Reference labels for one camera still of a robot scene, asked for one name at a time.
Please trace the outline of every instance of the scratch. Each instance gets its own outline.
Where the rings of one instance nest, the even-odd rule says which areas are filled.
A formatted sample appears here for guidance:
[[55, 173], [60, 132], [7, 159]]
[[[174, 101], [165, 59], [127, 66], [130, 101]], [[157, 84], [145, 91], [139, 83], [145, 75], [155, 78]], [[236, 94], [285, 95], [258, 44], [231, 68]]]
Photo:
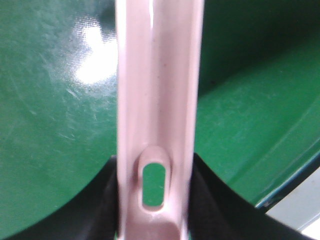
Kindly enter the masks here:
[[4, 145], [8, 141], [8, 139], [12, 135], [14, 129], [18, 126], [17, 122], [18, 122], [18, 120], [14, 121], [13, 124], [11, 125], [9, 132], [6, 134], [6, 137], [3, 139], [2, 145]]
[[76, 140], [75, 138], [68, 137], [68, 136], [63, 135], [63, 134], [61, 134], [61, 133], [58, 133], [58, 135], [61, 136], [61, 137], [63, 137], [63, 138], [65, 138], [65, 139], [70, 139], [70, 140], [72, 140], [72, 141], [75, 141], [75, 140]]
[[56, 153], [58, 153], [58, 154], [62, 154], [62, 153], [63, 153], [62, 151], [60, 151], [60, 150], [58, 150], [58, 149], [53, 149], [52, 151], [53, 151], [53, 152], [56, 152]]
[[15, 79], [12, 77], [11, 73], [10, 73], [9, 75], [10, 75], [10, 81], [11, 81], [11, 83], [13, 84], [14, 90], [15, 90], [16, 94], [18, 95], [19, 100], [22, 102], [22, 104], [28, 109], [28, 111], [29, 111], [32, 115], [37, 115], [37, 113], [32, 110], [32, 108], [29, 106], [29, 104], [27, 104], [27, 102], [26, 102], [26, 101], [23, 99], [23, 97], [21, 96], [20, 91], [19, 91], [19, 89], [18, 89], [18, 87], [17, 87], [16, 81], [15, 81]]
[[72, 90], [70, 90], [69, 88], [66, 89], [68, 93], [70, 93], [72, 96], [74, 96], [76, 99], [79, 100], [79, 97], [76, 95], [76, 93]]

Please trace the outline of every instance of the green plastic surface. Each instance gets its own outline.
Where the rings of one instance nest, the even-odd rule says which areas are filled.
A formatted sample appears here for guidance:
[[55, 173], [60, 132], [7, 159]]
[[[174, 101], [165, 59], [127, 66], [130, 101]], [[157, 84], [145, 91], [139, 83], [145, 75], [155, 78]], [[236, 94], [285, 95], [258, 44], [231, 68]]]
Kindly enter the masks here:
[[[116, 153], [117, 54], [113, 1], [0, 3], [2, 239]], [[195, 151], [252, 204], [319, 153], [319, 16], [316, 0], [206, 1]]]
[[142, 201], [145, 205], [158, 207], [163, 203], [165, 177], [166, 169], [159, 163], [150, 163], [144, 167]]

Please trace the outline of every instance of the pink handle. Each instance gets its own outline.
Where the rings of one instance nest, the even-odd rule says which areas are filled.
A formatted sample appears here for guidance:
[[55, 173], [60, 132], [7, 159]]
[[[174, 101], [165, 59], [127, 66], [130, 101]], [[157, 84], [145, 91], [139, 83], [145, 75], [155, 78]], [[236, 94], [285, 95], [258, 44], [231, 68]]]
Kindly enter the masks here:
[[[187, 240], [204, 0], [117, 0], [119, 239]], [[142, 172], [166, 170], [163, 204]]]

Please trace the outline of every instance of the oval hole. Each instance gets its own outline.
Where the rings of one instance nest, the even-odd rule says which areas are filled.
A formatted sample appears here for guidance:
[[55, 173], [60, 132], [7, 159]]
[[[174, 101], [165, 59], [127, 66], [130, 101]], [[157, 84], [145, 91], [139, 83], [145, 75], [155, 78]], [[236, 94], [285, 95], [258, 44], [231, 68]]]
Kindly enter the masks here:
[[160, 206], [164, 201], [166, 169], [159, 163], [150, 163], [143, 169], [143, 204]]

